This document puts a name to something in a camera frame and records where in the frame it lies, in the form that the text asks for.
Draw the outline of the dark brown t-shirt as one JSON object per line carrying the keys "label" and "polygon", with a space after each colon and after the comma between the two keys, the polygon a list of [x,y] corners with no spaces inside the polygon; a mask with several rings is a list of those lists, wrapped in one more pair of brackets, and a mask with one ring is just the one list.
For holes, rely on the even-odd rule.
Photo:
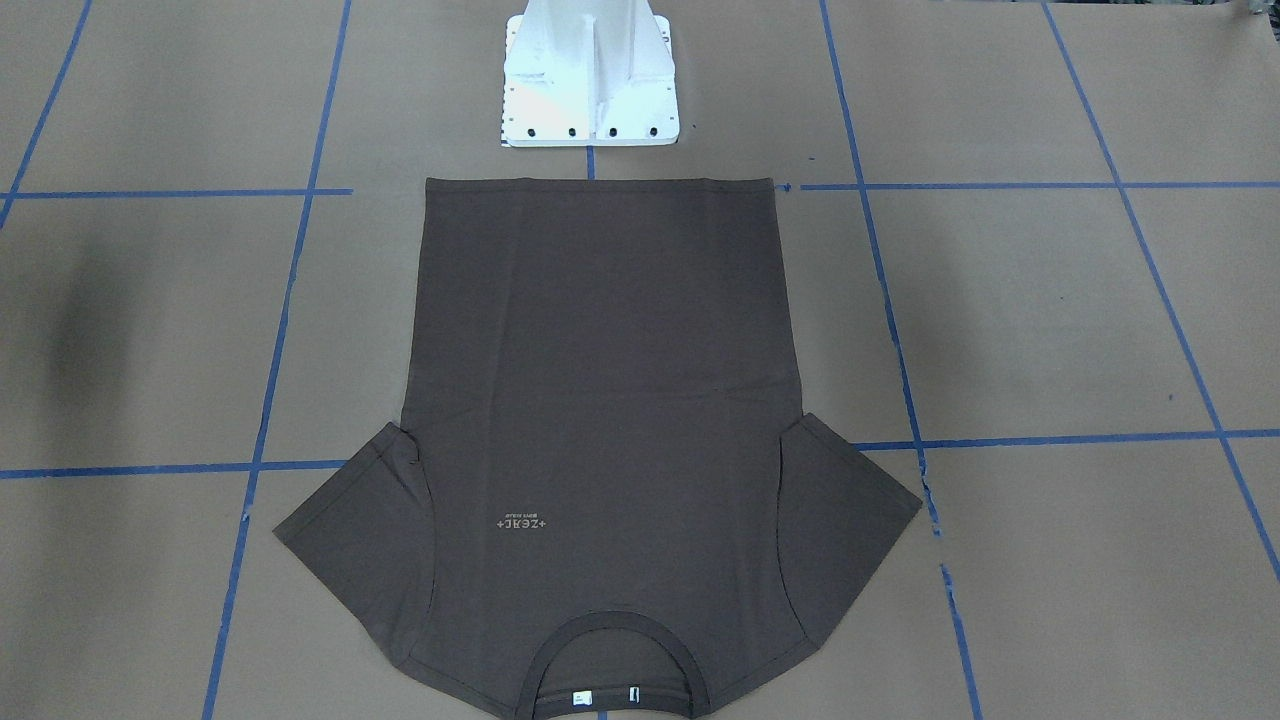
{"label": "dark brown t-shirt", "polygon": [[804,411],[769,179],[428,179],[399,420],[275,537],[502,719],[696,719],[815,653],[922,501]]}

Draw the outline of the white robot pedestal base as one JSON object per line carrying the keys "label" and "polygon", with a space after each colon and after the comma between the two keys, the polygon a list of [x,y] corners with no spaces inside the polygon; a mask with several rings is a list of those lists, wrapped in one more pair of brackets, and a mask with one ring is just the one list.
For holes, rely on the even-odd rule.
{"label": "white robot pedestal base", "polygon": [[648,1],[530,1],[506,22],[500,143],[678,142],[669,20]]}

